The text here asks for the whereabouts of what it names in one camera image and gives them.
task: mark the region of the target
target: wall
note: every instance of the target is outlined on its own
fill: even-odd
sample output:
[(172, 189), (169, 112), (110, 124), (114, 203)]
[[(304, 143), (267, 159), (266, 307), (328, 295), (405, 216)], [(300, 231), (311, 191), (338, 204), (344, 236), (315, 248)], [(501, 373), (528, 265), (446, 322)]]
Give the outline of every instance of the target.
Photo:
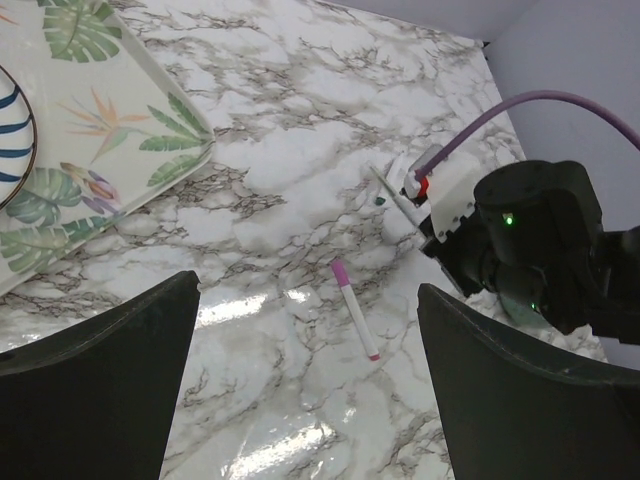
[[(566, 90), (596, 100), (640, 131), (640, 2), (541, 0), (485, 49), (503, 98)], [(510, 117), (527, 158), (586, 165), (608, 230), (640, 224), (640, 153), (594, 115), (555, 102)], [(612, 363), (640, 369), (640, 348), (603, 340)]]
[(336, 0), (331, 3), (493, 40), (537, 0)]

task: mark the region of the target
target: tray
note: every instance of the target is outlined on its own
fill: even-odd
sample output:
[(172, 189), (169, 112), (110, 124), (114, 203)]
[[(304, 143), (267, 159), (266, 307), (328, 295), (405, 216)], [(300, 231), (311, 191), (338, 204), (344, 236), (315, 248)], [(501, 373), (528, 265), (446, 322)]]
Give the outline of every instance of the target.
[(101, 0), (0, 0), (0, 65), (38, 129), (0, 212), (0, 294), (210, 159), (205, 117)]

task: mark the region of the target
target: marble countertop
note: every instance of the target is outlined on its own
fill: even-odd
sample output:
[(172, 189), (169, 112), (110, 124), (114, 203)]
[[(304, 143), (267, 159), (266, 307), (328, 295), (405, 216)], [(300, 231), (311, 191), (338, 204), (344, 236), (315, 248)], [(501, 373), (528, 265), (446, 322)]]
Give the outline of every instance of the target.
[[(500, 100), (479, 45), (311, 1), (111, 3), (207, 114), (214, 161), (4, 296), (0, 350), (192, 269), (165, 478), (453, 478), (416, 318), (421, 283), (452, 287), (400, 212), (374, 205), (366, 165), (418, 158)], [(487, 170), (522, 158), (506, 116), (463, 149)], [(490, 295), (471, 303), (500, 319)], [(588, 331), (534, 333), (603, 358)]]

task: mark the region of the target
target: leaf pattern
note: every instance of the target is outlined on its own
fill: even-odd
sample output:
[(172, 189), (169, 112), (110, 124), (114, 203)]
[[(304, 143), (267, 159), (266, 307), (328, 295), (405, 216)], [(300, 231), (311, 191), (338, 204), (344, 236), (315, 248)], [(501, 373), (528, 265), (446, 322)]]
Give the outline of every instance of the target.
[(199, 139), (163, 135), (161, 137), (151, 137), (146, 139), (140, 145), (140, 150), (170, 152), (174, 150), (186, 150), (188, 148), (199, 147), (204, 145), (204, 143), (204, 140)]
[(116, 56), (120, 48), (112, 38), (121, 39), (122, 30), (104, 21), (113, 9), (96, 0), (38, 0), (45, 8), (44, 36), (51, 58), (87, 63), (103, 62)]
[(151, 115), (162, 123), (165, 127), (178, 135), (157, 135), (146, 139), (140, 145), (140, 150), (151, 152), (171, 152), (175, 150), (187, 150), (189, 148), (201, 147), (210, 140), (211, 132), (202, 126), (194, 113), (184, 105), (178, 97), (169, 93), (169, 105), (178, 114), (186, 125), (181, 124), (166, 113), (147, 106)]
[(114, 218), (89, 217), (62, 225), (71, 244), (84, 242), (89, 237), (103, 232), (115, 223)]
[(151, 176), (147, 187), (162, 187), (172, 183), (202, 162), (203, 155), (180, 155), (162, 165)]
[(43, 272), (53, 262), (70, 253), (115, 223), (115, 219), (89, 217), (59, 227), (21, 228), (0, 232), (0, 254), (15, 273)]
[(18, 195), (7, 205), (7, 215), (22, 223), (40, 220), (48, 227), (60, 220), (60, 207), (75, 207), (82, 190), (68, 174), (55, 168), (35, 168)]
[(198, 121), (193, 112), (172, 93), (169, 93), (169, 105), (171, 109), (176, 112), (182, 120), (191, 125), (195, 131), (203, 135), (211, 134), (211, 132)]
[(151, 115), (153, 115), (156, 118), (156, 120), (163, 123), (168, 129), (173, 130), (174, 132), (184, 137), (191, 137), (196, 139), (198, 138), (191, 132), (191, 130), (186, 128), (184, 125), (181, 125), (180, 123), (176, 122), (169, 115), (165, 115), (160, 110), (149, 106), (149, 111), (151, 112)]
[(12, 272), (42, 272), (66, 253), (67, 243), (63, 228), (21, 228), (0, 233), (0, 254)]

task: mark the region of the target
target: blue stripe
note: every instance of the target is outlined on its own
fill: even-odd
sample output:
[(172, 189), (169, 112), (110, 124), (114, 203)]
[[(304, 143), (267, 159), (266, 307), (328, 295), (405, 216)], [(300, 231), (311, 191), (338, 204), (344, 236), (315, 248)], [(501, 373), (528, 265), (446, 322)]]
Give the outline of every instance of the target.
[(23, 148), (20, 150), (3, 150), (0, 149), (0, 157), (3, 158), (20, 158), (20, 157), (24, 157), (25, 155), (29, 155), (29, 153), (31, 153), (31, 148)]
[(9, 175), (8, 173), (0, 172), (0, 182), (17, 182), (22, 177), (16, 177), (15, 175)]
[(29, 125), (30, 121), (31, 121), (31, 116), (29, 116), (29, 118), (27, 118), (22, 123), (14, 123), (12, 125), (0, 125), (0, 135), (3, 133), (14, 133), (14, 132), (17, 132), (18, 130), (22, 130), (24, 127)]
[(9, 105), (11, 105), (13, 102), (16, 101), (16, 98), (18, 98), (19, 94), (20, 94), (20, 87), (16, 85), (16, 88), (14, 88), (13, 93), (11, 95), (0, 99), (0, 108), (8, 107)]

